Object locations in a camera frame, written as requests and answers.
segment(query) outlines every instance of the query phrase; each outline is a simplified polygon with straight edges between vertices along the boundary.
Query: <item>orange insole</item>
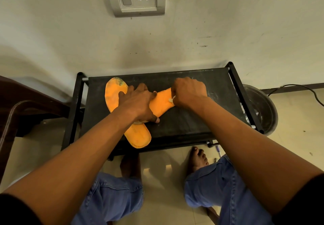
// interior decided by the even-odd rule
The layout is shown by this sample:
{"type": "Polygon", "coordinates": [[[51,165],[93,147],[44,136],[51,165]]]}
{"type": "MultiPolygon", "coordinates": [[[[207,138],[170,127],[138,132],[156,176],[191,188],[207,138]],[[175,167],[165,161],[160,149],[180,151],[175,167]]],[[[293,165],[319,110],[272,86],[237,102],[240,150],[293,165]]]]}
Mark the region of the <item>orange insole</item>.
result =
{"type": "MultiPolygon", "coordinates": [[[[112,78],[108,81],[105,90],[105,100],[110,112],[118,107],[118,93],[123,91],[126,94],[127,88],[127,84],[120,78],[112,78]]],[[[174,105],[169,99],[172,99],[171,88],[157,93],[156,98],[149,105],[153,114],[160,117],[164,112],[173,107],[174,105]]],[[[124,135],[128,142],[135,148],[143,148],[151,141],[151,134],[145,124],[132,124],[124,135]]]]}

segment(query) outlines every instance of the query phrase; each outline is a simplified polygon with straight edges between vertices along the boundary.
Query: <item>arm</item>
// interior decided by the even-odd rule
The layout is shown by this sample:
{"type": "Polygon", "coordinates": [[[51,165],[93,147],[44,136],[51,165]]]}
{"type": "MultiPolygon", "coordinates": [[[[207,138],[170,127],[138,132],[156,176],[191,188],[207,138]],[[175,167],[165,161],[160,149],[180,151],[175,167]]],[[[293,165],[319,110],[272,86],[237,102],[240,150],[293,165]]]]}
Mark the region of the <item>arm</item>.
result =
{"type": "Polygon", "coordinates": [[[21,199],[43,224],[68,224],[79,210],[97,173],[125,131],[135,121],[159,122],[149,109],[156,93],[144,84],[119,93],[119,106],[83,137],[5,193],[21,199]]]}
{"type": "Polygon", "coordinates": [[[199,115],[229,156],[245,184],[271,213],[279,212],[322,170],[260,134],[207,97],[202,82],[177,79],[173,103],[199,115]]]}

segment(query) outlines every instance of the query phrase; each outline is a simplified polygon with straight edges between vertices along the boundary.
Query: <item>white wall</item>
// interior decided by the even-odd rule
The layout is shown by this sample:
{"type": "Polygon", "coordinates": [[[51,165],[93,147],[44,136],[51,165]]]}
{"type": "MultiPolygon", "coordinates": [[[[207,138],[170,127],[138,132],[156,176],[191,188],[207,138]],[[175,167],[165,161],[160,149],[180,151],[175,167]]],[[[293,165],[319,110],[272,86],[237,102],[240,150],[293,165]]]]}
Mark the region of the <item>white wall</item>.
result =
{"type": "Polygon", "coordinates": [[[261,89],[324,82],[323,17],[324,0],[167,0],[164,16],[134,18],[115,18],[109,0],[0,0],[0,75],[60,100],[79,71],[119,75],[229,60],[244,83],[261,89]]]}

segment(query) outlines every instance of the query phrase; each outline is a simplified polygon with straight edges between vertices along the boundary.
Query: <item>beige tile floor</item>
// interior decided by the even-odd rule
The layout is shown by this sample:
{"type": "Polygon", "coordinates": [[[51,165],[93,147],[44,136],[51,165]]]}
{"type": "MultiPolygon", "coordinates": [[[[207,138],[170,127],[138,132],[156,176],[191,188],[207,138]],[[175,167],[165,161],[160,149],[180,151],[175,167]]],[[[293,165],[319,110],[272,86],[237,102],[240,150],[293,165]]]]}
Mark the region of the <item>beige tile floor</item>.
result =
{"type": "MultiPolygon", "coordinates": [[[[324,89],[316,92],[324,102],[324,89]]],[[[324,107],[310,91],[273,94],[271,98],[278,110],[279,123],[270,138],[324,170],[324,107]]],[[[0,192],[59,153],[65,124],[65,119],[45,120],[24,138],[15,139],[0,192]]],[[[201,147],[209,162],[218,157],[215,148],[201,147]]],[[[188,207],[183,198],[182,183],[189,150],[190,147],[184,147],[140,155],[144,205],[139,212],[124,217],[117,224],[213,224],[203,209],[188,207]]],[[[113,162],[107,161],[102,170],[120,176],[120,161],[121,157],[115,157],[113,162]]]]}

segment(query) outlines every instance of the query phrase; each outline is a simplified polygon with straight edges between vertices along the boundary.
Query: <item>hand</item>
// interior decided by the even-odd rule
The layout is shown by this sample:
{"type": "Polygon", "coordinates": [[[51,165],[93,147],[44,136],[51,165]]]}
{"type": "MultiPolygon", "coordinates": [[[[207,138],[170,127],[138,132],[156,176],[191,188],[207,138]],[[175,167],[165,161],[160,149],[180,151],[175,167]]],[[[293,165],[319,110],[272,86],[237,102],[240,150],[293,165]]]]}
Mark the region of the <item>hand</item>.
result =
{"type": "Polygon", "coordinates": [[[156,97],[156,92],[149,92],[145,84],[140,83],[136,90],[131,85],[128,87],[126,94],[120,91],[118,96],[118,107],[123,107],[125,110],[129,110],[131,114],[134,114],[135,121],[160,122],[160,119],[153,114],[149,107],[150,101],[156,97]]]}
{"type": "Polygon", "coordinates": [[[199,98],[207,98],[206,86],[203,82],[189,77],[177,78],[171,88],[173,104],[191,109],[199,98]]]}

